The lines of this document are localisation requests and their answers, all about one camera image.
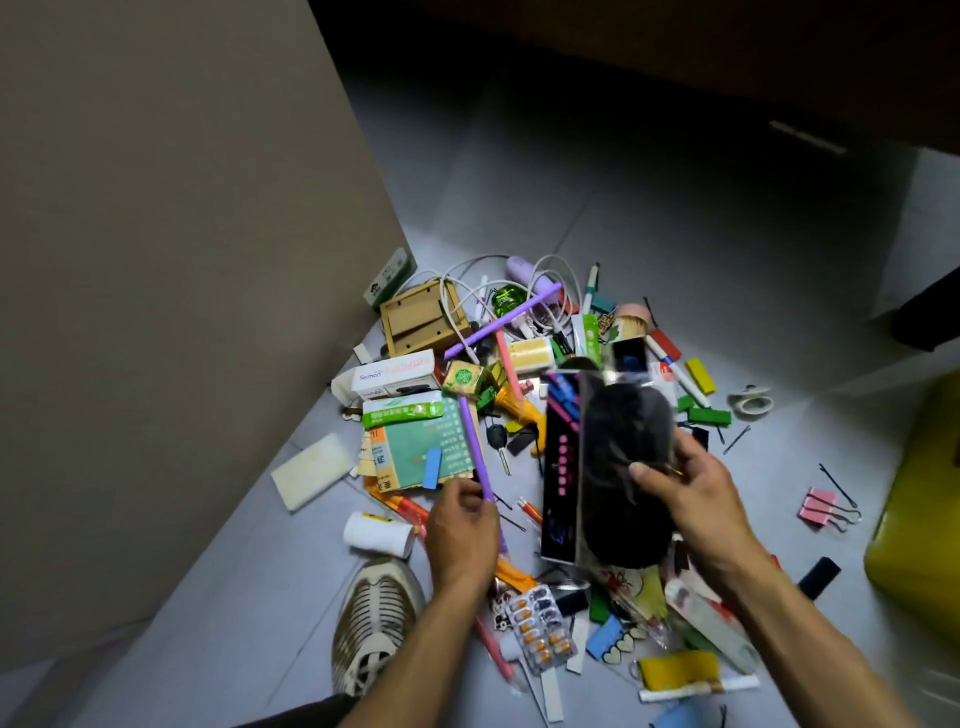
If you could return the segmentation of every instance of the sneaker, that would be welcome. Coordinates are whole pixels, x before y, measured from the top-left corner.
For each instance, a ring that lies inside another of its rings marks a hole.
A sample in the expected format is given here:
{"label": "sneaker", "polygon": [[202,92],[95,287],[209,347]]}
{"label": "sneaker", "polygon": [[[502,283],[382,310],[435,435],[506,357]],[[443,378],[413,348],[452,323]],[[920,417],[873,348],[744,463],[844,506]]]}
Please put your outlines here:
{"label": "sneaker", "polygon": [[350,584],[333,632],[333,691],[365,695],[423,611],[410,567],[390,556],[368,561]]}

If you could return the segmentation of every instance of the key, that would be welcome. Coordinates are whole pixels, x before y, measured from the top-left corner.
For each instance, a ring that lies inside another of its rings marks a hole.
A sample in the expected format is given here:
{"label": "key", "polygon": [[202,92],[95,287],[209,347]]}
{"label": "key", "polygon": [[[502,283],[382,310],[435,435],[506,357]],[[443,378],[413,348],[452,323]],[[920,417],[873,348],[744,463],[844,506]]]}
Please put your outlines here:
{"label": "key", "polygon": [[487,427],[487,444],[499,453],[500,462],[503,464],[503,472],[509,475],[510,465],[507,463],[507,453],[504,449],[507,447],[507,428],[503,425]]}

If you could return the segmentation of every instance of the purple straw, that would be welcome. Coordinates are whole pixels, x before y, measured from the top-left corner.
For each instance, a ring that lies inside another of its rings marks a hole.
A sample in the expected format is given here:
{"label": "purple straw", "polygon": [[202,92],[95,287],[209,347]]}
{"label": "purple straw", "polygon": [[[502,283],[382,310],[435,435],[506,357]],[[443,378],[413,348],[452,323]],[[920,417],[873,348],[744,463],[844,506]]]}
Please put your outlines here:
{"label": "purple straw", "polygon": [[[532,299],[527,299],[526,301],[521,303],[519,306],[517,306],[514,310],[512,310],[510,313],[505,314],[504,316],[501,316],[500,318],[494,319],[493,321],[489,322],[486,326],[481,328],[479,331],[471,334],[465,339],[465,341],[467,342],[467,346],[472,345],[476,341],[480,341],[480,339],[484,338],[485,336],[490,336],[494,331],[497,331],[500,328],[504,328],[505,326],[507,326],[507,324],[509,324],[513,319],[515,319],[521,313],[523,313],[526,310],[529,310],[530,308],[533,308],[535,305],[537,305],[538,303],[541,303],[544,299],[549,298],[550,296],[555,294],[557,291],[559,291],[563,287],[564,285],[562,283],[554,283],[545,291],[543,291],[543,293],[539,294],[538,296],[534,296]],[[447,359],[452,359],[454,356],[456,356],[458,353],[462,352],[463,350],[464,350],[463,344],[454,344],[452,347],[450,347],[444,352],[444,361],[446,361]]]}
{"label": "purple straw", "polygon": [[[496,503],[493,497],[493,488],[490,485],[490,475],[487,473],[487,464],[483,459],[483,451],[480,449],[480,440],[477,438],[476,427],[473,426],[473,416],[470,414],[470,403],[466,397],[459,398],[460,419],[464,422],[464,434],[467,435],[467,446],[470,448],[470,457],[473,458],[473,467],[476,468],[477,477],[480,479],[480,487],[483,488],[483,497],[491,503]],[[507,555],[507,541],[503,538],[503,526],[498,526],[500,530],[500,553]]]}

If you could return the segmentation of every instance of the dark pants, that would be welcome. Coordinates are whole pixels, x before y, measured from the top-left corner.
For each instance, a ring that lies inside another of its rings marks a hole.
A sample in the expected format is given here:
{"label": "dark pants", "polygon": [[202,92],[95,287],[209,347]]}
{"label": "dark pants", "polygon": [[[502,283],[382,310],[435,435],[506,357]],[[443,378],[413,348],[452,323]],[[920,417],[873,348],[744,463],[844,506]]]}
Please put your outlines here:
{"label": "dark pants", "polygon": [[278,716],[265,717],[237,728],[333,728],[347,717],[360,698],[344,692],[319,703],[309,703]]}

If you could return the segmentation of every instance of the white sponge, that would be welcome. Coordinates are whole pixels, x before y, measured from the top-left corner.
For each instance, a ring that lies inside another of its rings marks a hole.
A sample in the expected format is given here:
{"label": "white sponge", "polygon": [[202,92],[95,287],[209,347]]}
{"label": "white sponge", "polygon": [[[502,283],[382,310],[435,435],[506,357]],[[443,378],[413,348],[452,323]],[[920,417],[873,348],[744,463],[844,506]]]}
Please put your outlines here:
{"label": "white sponge", "polygon": [[340,436],[331,432],[270,475],[287,510],[293,513],[349,473],[353,465],[354,458],[344,449]]}

